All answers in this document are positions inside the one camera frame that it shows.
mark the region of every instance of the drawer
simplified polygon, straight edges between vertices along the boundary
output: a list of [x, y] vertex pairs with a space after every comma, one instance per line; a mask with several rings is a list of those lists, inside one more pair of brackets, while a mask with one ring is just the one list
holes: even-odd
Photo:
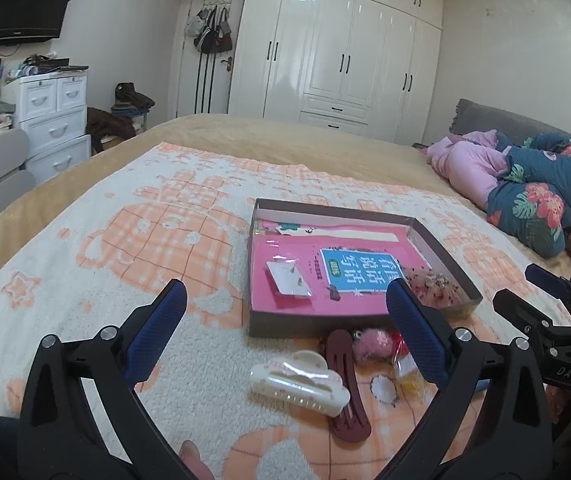
[[56, 80], [46, 79], [23, 83], [20, 89], [19, 103], [19, 121], [27, 121], [55, 112]]
[[34, 175], [36, 185], [47, 182], [69, 168], [88, 160], [91, 155], [90, 136], [72, 139], [30, 158], [25, 169]]
[[20, 123], [19, 127], [30, 139], [28, 156], [35, 156], [62, 142], [85, 135], [86, 122], [87, 108], [82, 106]]
[[318, 126], [326, 130], [339, 130], [341, 132], [348, 132], [350, 134], [363, 135], [366, 124], [353, 123], [342, 119], [335, 119], [334, 117], [324, 117], [322, 115], [308, 114], [301, 112], [299, 117], [300, 124], [309, 124], [310, 126]]
[[357, 123], [367, 124], [370, 109], [359, 105], [333, 101], [325, 97], [303, 94], [303, 111], [313, 114], [329, 115]]
[[86, 101], [87, 79], [81, 76], [62, 77], [57, 79], [57, 110], [69, 110], [77, 106], [84, 106]]

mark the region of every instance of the wall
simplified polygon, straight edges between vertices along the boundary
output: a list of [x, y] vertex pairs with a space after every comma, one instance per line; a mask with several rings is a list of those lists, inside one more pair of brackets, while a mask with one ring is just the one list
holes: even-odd
[[571, 0], [445, 0], [426, 144], [460, 98], [571, 133]]
[[[131, 81], [156, 101], [150, 125], [168, 120], [169, 64], [180, 0], [72, 0], [59, 40], [22, 46], [11, 59], [55, 50], [90, 66], [88, 104], [109, 110], [114, 87]], [[13, 52], [15, 47], [0, 47]]]

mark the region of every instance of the blue label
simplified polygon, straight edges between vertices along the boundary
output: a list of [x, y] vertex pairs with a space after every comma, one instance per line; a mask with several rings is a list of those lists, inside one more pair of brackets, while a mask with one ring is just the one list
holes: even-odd
[[329, 283], [339, 292], [385, 292], [392, 280], [403, 278], [388, 253], [322, 249], [321, 254]]

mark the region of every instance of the fleece blanket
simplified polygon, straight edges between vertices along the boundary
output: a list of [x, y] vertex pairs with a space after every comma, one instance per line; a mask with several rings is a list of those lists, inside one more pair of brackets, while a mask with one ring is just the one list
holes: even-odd
[[[475, 316], [461, 321], [480, 338], [508, 342], [518, 334], [487, 299], [504, 287], [555, 323], [569, 323], [555, 299], [524, 280], [530, 261], [454, 198], [163, 143], [89, 189], [0, 270], [0, 415], [18, 416], [44, 335], [83, 339], [120, 325], [179, 278], [188, 312], [150, 379], [136, 386], [169, 444], [178, 450], [194, 441], [218, 479], [374, 478], [427, 408], [395, 386], [390, 367], [358, 370], [373, 425], [358, 445], [334, 439], [321, 415], [248, 393], [253, 365], [318, 345], [246, 335], [243, 291], [257, 197], [419, 218], [483, 291]], [[86, 391], [108, 448], [124, 458], [91, 381]], [[480, 402], [471, 404], [448, 458], [463, 450]]]

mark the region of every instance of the beige bedspread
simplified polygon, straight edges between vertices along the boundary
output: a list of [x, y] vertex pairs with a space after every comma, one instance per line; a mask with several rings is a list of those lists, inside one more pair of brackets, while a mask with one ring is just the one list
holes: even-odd
[[[272, 164], [303, 164], [312, 171], [459, 196], [432, 171], [417, 150], [407, 146], [298, 124], [224, 115], [191, 116], [156, 126], [94, 156], [14, 202], [0, 214], [0, 268], [86, 190], [163, 141]], [[460, 196], [459, 199], [478, 215], [485, 216], [468, 200]], [[543, 263], [516, 239], [511, 240], [533, 262]], [[558, 275], [571, 277], [571, 260], [565, 253], [547, 260], [545, 266]]]

